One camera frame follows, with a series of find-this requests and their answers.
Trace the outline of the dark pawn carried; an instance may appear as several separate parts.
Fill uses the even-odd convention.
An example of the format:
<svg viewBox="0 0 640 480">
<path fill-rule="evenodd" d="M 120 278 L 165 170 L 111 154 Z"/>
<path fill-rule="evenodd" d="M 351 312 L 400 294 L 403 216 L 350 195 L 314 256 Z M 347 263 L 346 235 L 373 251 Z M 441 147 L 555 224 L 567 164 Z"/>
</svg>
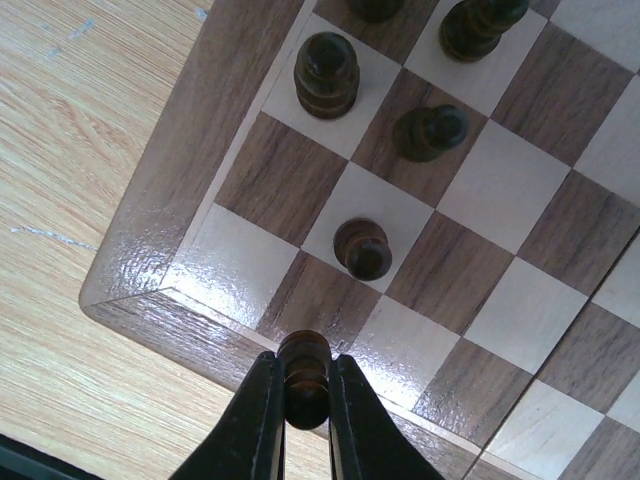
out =
<svg viewBox="0 0 640 480">
<path fill-rule="evenodd" d="M 280 343 L 277 357 L 284 362 L 286 421 L 299 430 L 319 427 L 329 416 L 328 341 L 313 330 L 294 331 Z"/>
</svg>

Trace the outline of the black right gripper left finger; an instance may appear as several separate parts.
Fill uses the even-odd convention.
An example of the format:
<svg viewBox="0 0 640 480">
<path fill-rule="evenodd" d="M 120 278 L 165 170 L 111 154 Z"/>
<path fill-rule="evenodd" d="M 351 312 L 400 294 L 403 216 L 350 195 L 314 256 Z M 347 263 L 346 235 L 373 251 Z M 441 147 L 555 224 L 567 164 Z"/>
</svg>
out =
<svg viewBox="0 0 640 480">
<path fill-rule="evenodd" d="M 173 479 L 285 477 L 284 362 L 260 353 L 209 435 Z"/>
</svg>

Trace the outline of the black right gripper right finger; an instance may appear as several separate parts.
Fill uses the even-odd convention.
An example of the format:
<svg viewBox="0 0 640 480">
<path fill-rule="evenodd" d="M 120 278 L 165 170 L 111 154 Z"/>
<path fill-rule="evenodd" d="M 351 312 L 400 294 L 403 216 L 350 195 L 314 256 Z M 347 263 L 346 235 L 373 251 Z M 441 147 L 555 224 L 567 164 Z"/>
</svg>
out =
<svg viewBox="0 0 640 480">
<path fill-rule="evenodd" d="M 334 479 L 440 479 L 403 436 L 355 359 L 329 368 L 329 428 Z"/>
</svg>

